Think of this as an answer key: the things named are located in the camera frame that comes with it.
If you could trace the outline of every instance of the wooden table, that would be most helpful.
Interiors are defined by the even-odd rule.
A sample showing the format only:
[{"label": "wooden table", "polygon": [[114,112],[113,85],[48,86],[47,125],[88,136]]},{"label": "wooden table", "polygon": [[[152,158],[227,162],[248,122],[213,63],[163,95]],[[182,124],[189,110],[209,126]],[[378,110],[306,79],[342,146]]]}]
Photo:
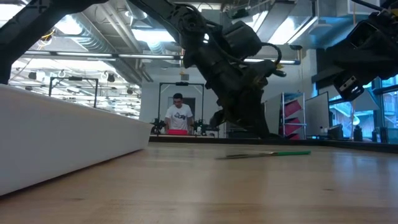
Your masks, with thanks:
[{"label": "wooden table", "polygon": [[[214,160],[288,150],[313,153]],[[398,223],[398,156],[151,143],[148,150],[2,198],[0,223]]]}]

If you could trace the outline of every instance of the ceiling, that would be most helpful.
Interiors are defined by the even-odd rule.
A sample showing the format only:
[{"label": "ceiling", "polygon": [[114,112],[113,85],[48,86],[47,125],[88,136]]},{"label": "ceiling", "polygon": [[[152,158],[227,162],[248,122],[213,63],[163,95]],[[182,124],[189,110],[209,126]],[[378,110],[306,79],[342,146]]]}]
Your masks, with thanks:
[{"label": "ceiling", "polygon": [[[300,60],[300,57],[287,43],[302,45],[305,49],[327,47],[342,39],[353,27],[347,0],[183,1],[192,3],[207,19],[224,26],[230,26],[236,21],[231,17],[238,9],[247,8],[248,16],[240,19],[257,31],[262,41],[279,44],[283,59],[288,61]],[[28,0],[0,0],[0,26],[21,9],[21,6],[13,4],[21,2]],[[182,53],[182,49],[173,40],[170,41],[170,36],[159,23],[150,17],[136,19],[134,15],[137,15],[137,9],[132,7],[126,0],[110,0],[106,4],[92,5],[81,13],[65,17],[55,26],[50,40],[38,41],[31,50],[165,55]],[[369,13],[366,9],[360,10],[364,12],[357,12],[357,20],[365,18]],[[256,57],[276,58],[277,54],[273,49],[264,47]],[[180,72],[188,73],[190,82],[204,82],[197,69],[181,69],[179,60],[24,57],[16,61],[12,69],[11,85],[18,88],[30,85],[32,91],[40,94],[48,94],[50,77],[97,78],[100,86],[99,107],[133,118],[137,117],[140,108],[126,102],[141,101],[141,83],[179,81]],[[37,75],[35,80],[29,78],[29,73],[32,72]],[[108,82],[108,77],[112,74],[115,81]],[[92,83],[67,79],[62,83],[54,89],[55,97],[92,105],[94,89],[89,88]],[[68,86],[78,86],[81,91],[71,93],[67,91]],[[128,95],[127,90],[134,91]]]}]

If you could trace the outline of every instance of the black frame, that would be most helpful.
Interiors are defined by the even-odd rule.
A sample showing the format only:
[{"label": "black frame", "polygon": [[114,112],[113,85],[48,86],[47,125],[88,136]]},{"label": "black frame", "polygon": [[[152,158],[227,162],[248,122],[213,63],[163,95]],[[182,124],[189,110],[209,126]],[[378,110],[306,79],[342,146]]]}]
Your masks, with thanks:
[{"label": "black frame", "polygon": [[62,81],[62,80],[69,80],[69,81],[83,81],[83,80],[90,81],[90,80],[94,80],[95,81],[94,108],[97,108],[97,95],[98,95],[98,79],[97,78],[83,78],[83,77],[60,78],[60,77],[51,77],[50,78],[50,87],[49,87],[49,97],[51,97],[52,89],[55,88],[59,84],[59,82],[58,82],[58,83],[56,83],[53,86],[52,82],[54,80],[59,80],[59,82]]},{"label": "black frame", "polygon": [[168,82],[161,82],[159,83],[159,99],[157,102],[157,119],[160,120],[160,97],[162,94],[162,85],[176,85],[176,86],[190,86],[190,85],[198,85],[201,86],[201,119],[203,120],[203,106],[205,102],[205,84],[202,83],[168,83]]}]

